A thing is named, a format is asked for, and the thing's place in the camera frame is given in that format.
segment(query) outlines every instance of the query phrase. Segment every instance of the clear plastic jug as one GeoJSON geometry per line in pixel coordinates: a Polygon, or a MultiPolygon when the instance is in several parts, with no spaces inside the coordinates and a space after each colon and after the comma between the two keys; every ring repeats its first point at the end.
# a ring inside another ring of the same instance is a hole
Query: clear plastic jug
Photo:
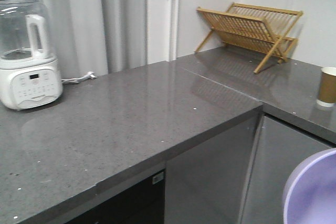
{"type": "Polygon", "coordinates": [[[46,6],[38,0],[0,0],[0,57],[47,59],[50,54],[46,6]]]}

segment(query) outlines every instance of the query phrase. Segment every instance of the brown paper cup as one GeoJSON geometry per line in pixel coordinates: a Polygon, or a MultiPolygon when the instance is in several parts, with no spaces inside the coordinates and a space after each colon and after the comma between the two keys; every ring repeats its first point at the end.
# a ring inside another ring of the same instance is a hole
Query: brown paper cup
{"type": "Polygon", "coordinates": [[[322,68],[317,104],[332,107],[336,102],[336,68],[322,68]]]}

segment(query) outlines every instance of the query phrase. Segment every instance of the gray countertop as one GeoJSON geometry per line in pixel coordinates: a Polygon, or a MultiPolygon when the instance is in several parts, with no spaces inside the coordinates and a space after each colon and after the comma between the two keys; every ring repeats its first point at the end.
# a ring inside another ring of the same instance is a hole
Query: gray countertop
{"type": "Polygon", "coordinates": [[[263,102],[263,110],[324,140],[336,143],[336,109],[316,104],[321,68],[296,60],[253,74],[261,55],[235,47],[178,58],[176,65],[263,102]]]}
{"type": "Polygon", "coordinates": [[[0,223],[46,223],[260,110],[176,62],[65,86],[31,110],[1,105],[0,223]]]}
{"type": "Polygon", "coordinates": [[[46,223],[261,109],[336,143],[335,109],[316,106],[320,68],[255,75],[259,62],[218,48],[65,86],[36,109],[0,105],[0,223],[46,223]]]}

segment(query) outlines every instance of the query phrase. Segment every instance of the wooden dish rack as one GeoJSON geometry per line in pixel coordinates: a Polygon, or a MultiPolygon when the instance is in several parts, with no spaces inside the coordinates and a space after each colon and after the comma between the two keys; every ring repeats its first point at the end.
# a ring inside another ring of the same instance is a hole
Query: wooden dish rack
{"type": "Polygon", "coordinates": [[[197,11],[210,24],[211,30],[195,52],[215,32],[225,44],[266,54],[254,73],[259,73],[271,56],[279,58],[278,63],[288,61],[287,55],[298,39],[286,35],[303,15],[302,11],[237,3],[232,3],[226,12],[201,7],[197,11]]]}

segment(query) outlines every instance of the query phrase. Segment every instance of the jug handle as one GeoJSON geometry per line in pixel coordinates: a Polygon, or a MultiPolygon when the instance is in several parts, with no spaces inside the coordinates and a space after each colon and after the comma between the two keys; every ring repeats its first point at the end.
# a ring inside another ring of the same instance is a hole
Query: jug handle
{"type": "Polygon", "coordinates": [[[37,14],[29,14],[26,15],[26,23],[32,57],[34,59],[48,58],[50,54],[50,43],[46,19],[37,14]],[[38,48],[38,36],[40,38],[41,48],[38,48]]]}

